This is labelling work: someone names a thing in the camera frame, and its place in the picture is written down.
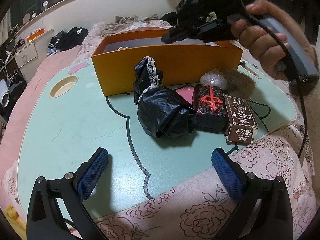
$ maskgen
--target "open box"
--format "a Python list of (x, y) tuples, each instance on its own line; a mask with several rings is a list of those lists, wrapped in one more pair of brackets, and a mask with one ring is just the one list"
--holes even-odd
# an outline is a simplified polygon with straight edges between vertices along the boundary
[(197, 83), (214, 68), (222, 72), (238, 68), (242, 50), (230, 42), (219, 41), (216, 46), (209, 46), (186, 39), (166, 45), (161, 37), (167, 31), (145, 27), (102, 40), (92, 54), (92, 62), (104, 96), (133, 91), (133, 67), (145, 56), (152, 57), (156, 68), (164, 72), (164, 86)]

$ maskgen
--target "blue gripper pad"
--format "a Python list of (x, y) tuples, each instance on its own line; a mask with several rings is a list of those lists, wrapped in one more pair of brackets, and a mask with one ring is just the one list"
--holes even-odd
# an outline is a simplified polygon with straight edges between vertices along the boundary
[(78, 183), (77, 191), (79, 200), (84, 201), (90, 197), (94, 187), (97, 185), (100, 176), (108, 164), (108, 159), (109, 155), (107, 150), (102, 149)]
[(240, 203), (243, 198), (242, 182), (218, 149), (213, 151), (211, 162), (230, 197)]

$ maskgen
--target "black cord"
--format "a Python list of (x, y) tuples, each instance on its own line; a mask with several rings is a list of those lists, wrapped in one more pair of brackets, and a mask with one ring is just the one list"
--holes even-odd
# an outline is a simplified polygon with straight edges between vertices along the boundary
[(66, 218), (63, 218), (63, 220), (64, 220), (68, 225), (72, 226), (75, 230), (78, 230), (77, 227), (76, 227), (76, 225), (75, 225), (72, 221), (70, 221), (69, 219), (66, 219)]
[(288, 58), (291, 61), (292, 67), (294, 68), (295, 74), (296, 74), (296, 82), (297, 82), (297, 89), (299, 92), (299, 97), (300, 97), (300, 104), (301, 104), (301, 111), (302, 111), (302, 116), (303, 116), (303, 120), (304, 120), (304, 135), (303, 135), (303, 141), (302, 141), (302, 145), (301, 145), (301, 149), (299, 151), (298, 154), (298, 158), (300, 158), (301, 153), (303, 151), (304, 145), (306, 143), (306, 139), (307, 139), (307, 132), (308, 132), (308, 122), (307, 122), (307, 113), (306, 113), (306, 108), (304, 105), (304, 98), (303, 98), (303, 94), (302, 94), (302, 90), (301, 90), (301, 82), (300, 82), (300, 78), (299, 78), (299, 74), (296, 68), (296, 65), (289, 53), (289, 50), (286, 48), (286, 46), (283, 44), (283, 42), (276, 36), (276, 34), (270, 30), (265, 24), (259, 22), (259, 20), (257, 18), (255, 18), (252, 14), (250, 14), (246, 8), (245, 5), (243, 3), (242, 0), (241, 1), (241, 5), (243, 8), (243, 13), (245, 14), (245, 17), (253, 24), (253, 25), (258, 25), (260, 26), (263, 30), (265, 30), (272, 38), (274, 38), (276, 40), (276, 42), (278, 42), (278, 44), (281, 46), (281, 48), (284, 50), (285, 54), (288, 56)]

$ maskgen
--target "white cabinet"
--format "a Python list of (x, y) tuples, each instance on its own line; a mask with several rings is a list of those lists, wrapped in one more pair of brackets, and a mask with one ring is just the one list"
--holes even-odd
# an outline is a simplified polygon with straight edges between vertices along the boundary
[(27, 83), (30, 82), (41, 62), (47, 57), (48, 44), (53, 36), (53, 29), (48, 30), (29, 42), (14, 55), (17, 66)]

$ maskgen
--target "pink heart print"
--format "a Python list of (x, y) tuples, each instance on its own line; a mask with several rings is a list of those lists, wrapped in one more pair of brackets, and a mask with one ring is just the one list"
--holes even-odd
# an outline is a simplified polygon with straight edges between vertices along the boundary
[(88, 65), (87, 62), (83, 62), (83, 63), (80, 63), (80, 64), (77, 64), (75, 66), (73, 66), (70, 70), (69, 70), (69, 74), (73, 74), (73, 73), (76, 73), (80, 68), (84, 68)]

